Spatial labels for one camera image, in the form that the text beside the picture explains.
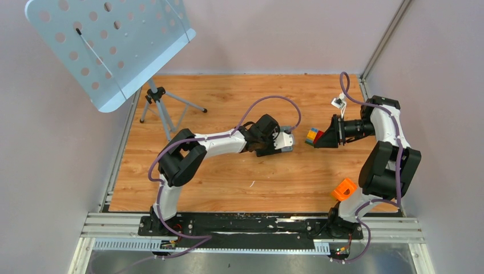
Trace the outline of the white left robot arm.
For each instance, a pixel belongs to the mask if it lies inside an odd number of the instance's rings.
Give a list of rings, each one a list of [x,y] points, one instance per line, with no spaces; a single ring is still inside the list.
[[[158,154],[148,170],[148,179],[159,190],[150,209],[153,229],[162,236],[175,228],[173,217],[183,187],[196,175],[202,162],[225,154],[253,152],[258,157],[291,152],[294,145],[291,129],[281,127],[270,115],[215,134],[195,134],[185,128]]]

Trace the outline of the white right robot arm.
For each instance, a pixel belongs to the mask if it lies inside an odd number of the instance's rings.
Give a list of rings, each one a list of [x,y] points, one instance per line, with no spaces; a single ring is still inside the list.
[[[328,129],[316,132],[314,148],[338,148],[369,136],[377,141],[362,166],[357,189],[330,209],[324,226],[329,236],[338,239],[355,233],[361,228],[358,220],[371,209],[406,194],[421,152],[412,149],[403,135],[400,109],[397,100],[374,95],[361,107],[360,119],[333,115]]]

